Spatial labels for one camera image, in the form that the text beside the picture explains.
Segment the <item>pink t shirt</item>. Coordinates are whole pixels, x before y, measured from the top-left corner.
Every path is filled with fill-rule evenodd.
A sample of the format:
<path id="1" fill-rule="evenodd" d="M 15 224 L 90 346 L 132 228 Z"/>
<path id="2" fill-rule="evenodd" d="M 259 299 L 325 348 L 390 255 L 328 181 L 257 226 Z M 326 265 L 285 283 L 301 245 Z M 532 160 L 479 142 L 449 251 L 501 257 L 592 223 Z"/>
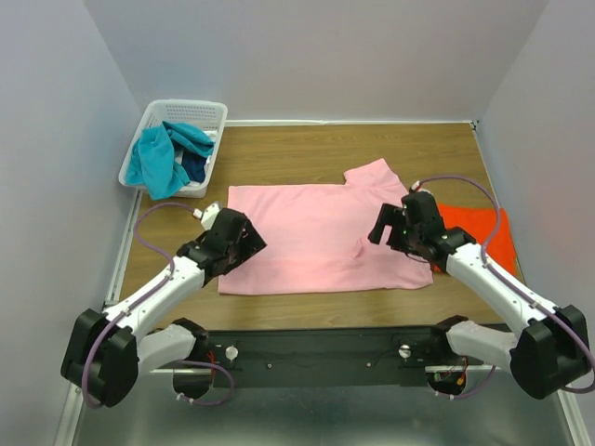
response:
<path id="1" fill-rule="evenodd" d="M 218 280 L 224 295 L 285 295 L 432 284 L 430 267 L 370 243 L 382 204 L 407 190 L 384 159 L 348 170 L 342 184 L 231 186 L 228 206 L 247 215 L 266 248 Z"/>

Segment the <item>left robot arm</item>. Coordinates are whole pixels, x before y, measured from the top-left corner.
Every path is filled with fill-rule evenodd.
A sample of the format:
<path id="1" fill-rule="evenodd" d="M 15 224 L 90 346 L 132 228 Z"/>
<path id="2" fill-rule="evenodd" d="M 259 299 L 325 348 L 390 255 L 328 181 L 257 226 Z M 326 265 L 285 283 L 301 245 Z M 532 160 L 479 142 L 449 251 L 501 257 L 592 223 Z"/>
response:
<path id="1" fill-rule="evenodd" d="M 267 245 L 241 212 L 217 203 L 191 212 L 204 229 L 201 235 L 166 254 L 165 268 L 136 293 L 103 311 L 89 308 L 75 320 L 60 374 L 80 388 L 88 407 L 113 407 L 141 374 L 168 363 L 199 365 L 208 353 L 207 333 L 187 320 L 157 331 L 157 322 Z"/>

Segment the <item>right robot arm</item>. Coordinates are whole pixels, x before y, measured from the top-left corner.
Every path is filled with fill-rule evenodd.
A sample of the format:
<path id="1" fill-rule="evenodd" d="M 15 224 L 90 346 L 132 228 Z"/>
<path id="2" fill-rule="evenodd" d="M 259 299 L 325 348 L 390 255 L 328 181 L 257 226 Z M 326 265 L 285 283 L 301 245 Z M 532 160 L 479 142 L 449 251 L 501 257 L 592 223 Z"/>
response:
<path id="1" fill-rule="evenodd" d="M 501 332 L 462 316 L 442 321 L 427 344 L 434 361 L 446 364 L 458 356 L 482 361 L 510 373 L 537 400 L 558 390 L 574 393 L 573 382 L 594 371 L 584 314 L 533 292 L 465 230 L 448 229 L 428 192 L 409 193 L 399 205 L 382 204 L 368 240 L 419 257 L 458 279 L 508 327 Z"/>

